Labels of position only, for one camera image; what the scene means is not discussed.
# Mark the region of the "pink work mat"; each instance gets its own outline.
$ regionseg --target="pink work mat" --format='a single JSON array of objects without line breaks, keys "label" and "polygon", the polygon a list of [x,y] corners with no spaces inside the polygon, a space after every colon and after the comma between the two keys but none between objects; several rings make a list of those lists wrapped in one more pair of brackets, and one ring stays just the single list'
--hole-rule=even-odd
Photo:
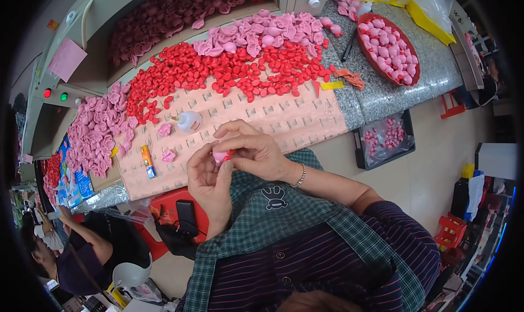
[{"label": "pink work mat", "polygon": [[[247,96],[236,87],[231,88],[226,98],[222,97],[210,89],[213,82],[212,77],[207,79],[208,89],[189,92],[177,89],[171,94],[174,100],[169,110],[162,107],[165,97],[157,97],[157,106],[162,109],[156,115],[160,122],[156,125],[148,122],[135,128],[131,149],[123,158],[117,154],[121,177],[131,200],[187,186],[187,160],[200,147],[214,141],[213,133],[227,121],[244,119],[253,127],[271,134],[285,154],[348,132],[335,93],[320,89],[320,98],[317,98],[311,80],[299,86],[300,97],[291,93],[263,98],[255,96],[252,103],[248,103]],[[166,118],[189,110],[203,117],[200,131],[194,134],[182,132],[174,120]],[[166,122],[172,125],[171,133],[162,137],[158,129]],[[124,135],[119,135],[116,141],[122,143]],[[143,145],[148,145],[156,178],[147,177],[140,152]],[[172,163],[161,159],[162,152],[167,149],[177,155]]]}]

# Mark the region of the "yellow tape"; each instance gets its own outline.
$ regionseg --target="yellow tape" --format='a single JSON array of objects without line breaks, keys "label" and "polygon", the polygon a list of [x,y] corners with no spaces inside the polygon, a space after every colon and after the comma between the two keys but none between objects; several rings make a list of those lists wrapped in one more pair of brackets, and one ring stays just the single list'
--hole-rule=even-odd
[{"label": "yellow tape", "polygon": [[331,83],[320,84],[320,87],[322,87],[322,89],[327,91],[328,89],[339,89],[339,88],[344,88],[345,86],[342,81],[334,81]]},{"label": "yellow tape", "polygon": [[118,146],[115,145],[115,148],[111,150],[111,155],[109,155],[110,158],[114,157],[118,153]]}]

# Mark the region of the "plaid shirt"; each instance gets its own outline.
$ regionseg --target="plaid shirt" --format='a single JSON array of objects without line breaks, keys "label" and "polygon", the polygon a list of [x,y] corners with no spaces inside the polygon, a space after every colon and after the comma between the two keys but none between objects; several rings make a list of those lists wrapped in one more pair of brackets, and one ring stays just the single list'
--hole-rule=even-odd
[{"label": "plaid shirt", "polygon": [[[287,157],[322,169],[313,152],[303,149]],[[393,259],[401,283],[404,311],[417,311],[424,289],[407,263],[375,231],[344,206],[307,196],[288,184],[271,184],[245,172],[233,173],[232,227],[202,243],[196,253],[184,311],[206,311],[216,261],[250,254],[300,231],[327,223],[377,276],[392,272]]]}]

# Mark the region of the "oval red tray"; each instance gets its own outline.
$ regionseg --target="oval red tray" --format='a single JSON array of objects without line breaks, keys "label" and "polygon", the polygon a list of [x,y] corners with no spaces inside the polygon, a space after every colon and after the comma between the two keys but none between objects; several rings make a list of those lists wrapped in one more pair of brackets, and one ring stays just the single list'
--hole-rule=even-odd
[{"label": "oval red tray", "polygon": [[[375,14],[375,13],[365,13],[365,14],[361,15],[360,18],[358,18],[357,27],[362,22],[365,23],[367,21],[371,21],[373,19],[373,17],[375,17],[377,19],[382,19],[382,20],[384,20],[384,23],[386,24],[386,26],[397,29],[398,32],[400,33],[400,38],[402,40],[404,40],[404,42],[406,43],[407,48],[409,48],[409,50],[411,52],[411,55],[415,55],[417,59],[419,58],[419,56],[417,55],[417,53],[415,51],[415,48],[413,47],[413,45],[409,41],[409,38],[402,32],[402,30],[399,27],[397,27],[396,24],[394,24],[393,22],[389,21],[387,18],[385,18],[385,17],[383,17],[383,16],[381,16],[379,14]],[[362,39],[360,37],[360,32],[357,33],[357,39],[358,39],[358,43],[359,43],[359,45],[361,47],[362,54],[366,57],[366,59],[371,64],[373,69],[375,69],[375,71],[379,75],[381,75],[383,78],[385,78],[386,80],[389,80],[390,82],[392,82],[392,83],[394,83],[396,85],[404,86],[404,87],[413,87],[419,81],[419,78],[420,78],[420,59],[419,59],[419,63],[415,65],[416,72],[415,72],[415,76],[413,76],[413,82],[411,83],[411,85],[408,86],[408,85],[404,85],[404,84],[399,84],[398,82],[393,80],[390,76],[388,76],[388,74],[386,72],[384,72],[380,67],[378,67],[377,62],[373,61],[373,59],[371,58],[370,52],[364,47],[364,43],[362,42]]]}]

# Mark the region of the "smartphone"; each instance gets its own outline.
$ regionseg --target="smartphone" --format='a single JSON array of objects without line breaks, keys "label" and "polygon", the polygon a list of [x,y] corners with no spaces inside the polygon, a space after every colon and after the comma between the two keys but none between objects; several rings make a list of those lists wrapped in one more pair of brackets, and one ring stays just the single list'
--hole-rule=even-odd
[{"label": "smartphone", "polygon": [[180,230],[189,236],[196,237],[199,234],[199,230],[197,228],[193,201],[179,199],[176,205]]}]

